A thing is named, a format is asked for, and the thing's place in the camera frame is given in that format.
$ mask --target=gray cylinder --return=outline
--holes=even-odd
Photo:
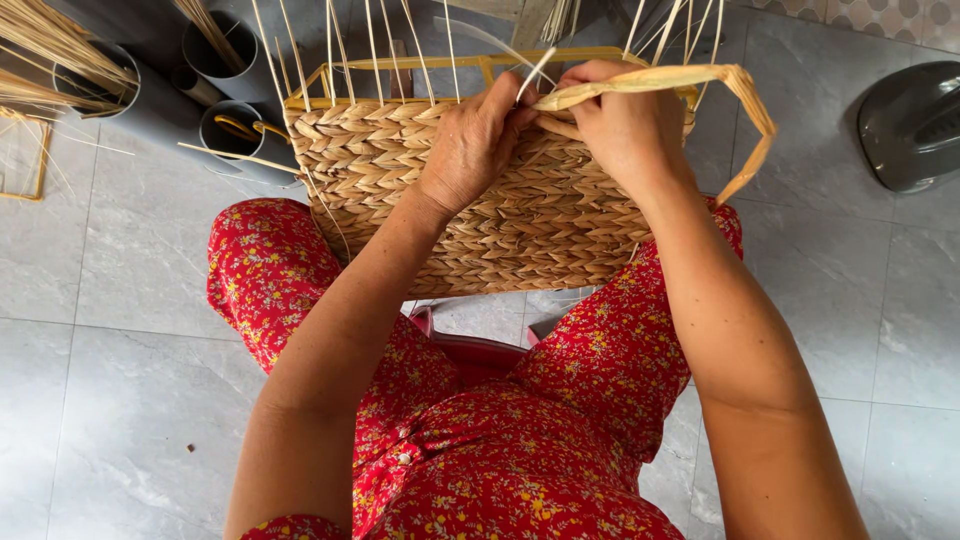
[[[170,82],[173,83],[174,88],[204,107],[213,107],[224,100],[224,94],[210,81],[198,75],[189,65],[174,69]]]
[[[200,145],[201,143],[197,135],[197,127],[200,125],[203,110],[197,102],[181,94],[166,79],[150,67],[137,61],[121,47],[102,42],[94,42],[94,46],[108,58],[117,62],[118,65],[132,69],[139,81],[139,86],[130,103],[119,112],[98,116],[101,122],[116,126],[137,138],[153,142],[153,144],[162,146],[167,150],[172,150],[182,156],[204,163],[214,170],[229,173],[235,173],[239,170],[217,160],[210,154],[177,145],[178,142],[193,145]],[[63,78],[68,78],[94,94],[107,93],[99,86],[62,65],[54,65],[54,73],[58,75],[54,77],[54,88],[57,91],[79,97],[89,96],[89,94],[80,92],[73,85],[63,80]],[[73,109],[80,114],[93,112],[92,110]]]
[[[94,36],[119,43],[163,76],[183,63],[178,36],[189,23],[170,0],[46,0]]]
[[[200,123],[200,139],[204,142],[206,148],[220,152],[250,156],[251,158],[259,158],[295,169],[300,168],[294,156],[294,147],[287,144],[280,135],[267,131],[260,136],[260,140],[257,142],[240,138],[230,134],[214,121],[214,118],[218,114],[230,116],[247,127],[252,126],[253,122],[263,120],[260,113],[246,103],[240,101],[222,101],[207,109],[204,113],[204,119]],[[254,180],[266,184],[286,186],[297,181],[290,172],[281,171],[262,163],[227,158],[224,156],[217,156],[217,158],[223,160],[225,163],[236,165]]]
[[[228,98],[253,105],[271,124],[284,125],[283,109],[267,61],[270,51],[264,48],[260,38],[243,21],[227,12],[210,14],[227,35],[227,41],[233,45],[240,59],[246,63],[247,69],[239,75],[233,75],[200,29],[192,23],[183,33],[183,57],[187,63],[220,88]]]

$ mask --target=woven basket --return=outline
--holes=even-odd
[[[590,58],[622,54],[611,47],[589,51]],[[579,53],[578,60],[586,56],[582,50],[574,53]],[[530,56],[536,59],[535,53]],[[501,60],[467,60],[472,59],[479,59],[481,67]],[[420,66],[419,58],[412,60]],[[429,60],[433,65],[444,62]],[[721,79],[744,102],[764,138],[744,171],[718,197],[722,204],[756,172],[776,130],[756,99],[749,76],[739,66],[715,65],[651,68],[637,74],[645,74],[642,89],[680,87],[678,94],[689,105],[687,131],[693,127],[697,95],[692,85]],[[620,86],[598,86],[592,95],[622,87],[637,91],[635,79],[627,82],[629,87],[611,80]],[[541,99],[537,105],[541,117],[520,134],[507,172],[449,223],[418,273],[411,299],[602,285],[630,260],[638,242],[652,237],[627,193],[593,160],[572,114],[561,110],[586,99],[581,95],[586,90],[575,86]],[[333,253],[347,264],[390,215],[403,189],[420,176],[440,117],[456,102],[387,100],[381,106],[377,100],[350,104],[341,98],[331,106],[328,98],[322,98],[311,99],[310,104],[307,112],[298,94],[287,100],[287,127],[297,160],[309,171],[309,177],[301,179],[307,184],[314,219]]]

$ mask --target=woman's left hand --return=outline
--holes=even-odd
[[[521,84],[516,73],[505,72],[493,86],[441,117],[430,158],[414,186],[447,220],[507,170],[520,132],[537,117],[530,109],[538,98],[532,86],[514,109]]]

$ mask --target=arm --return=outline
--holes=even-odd
[[[561,85],[632,69],[589,62]],[[793,336],[697,192],[681,146],[680,101],[671,91],[607,93],[572,110],[594,157],[657,239],[728,538],[867,538]]]
[[[444,114],[420,180],[288,340],[253,406],[224,538],[288,514],[350,531],[357,407],[440,233],[503,173],[536,116],[511,110],[519,85],[504,74]],[[532,90],[523,96],[535,100]]]

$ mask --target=yellow handle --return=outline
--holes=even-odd
[[[220,129],[224,130],[225,132],[233,136],[240,137],[250,142],[260,142],[260,137],[262,135],[255,134],[253,131],[251,131],[250,128],[241,124],[239,121],[237,121],[236,118],[233,118],[232,116],[227,116],[225,114],[217,114],[216,116],[213,117],[213,121],[216,122],[218,126],[220,126]]]
[[[274,132],[275,134],[282,136],[283,140],[285,140],[287,144],[290,144],[290,136],[273,124],[268,124],[261,120],[257,120],[256,122],[253,122],[253,128],[261,135],[263,135],[264,130]]]

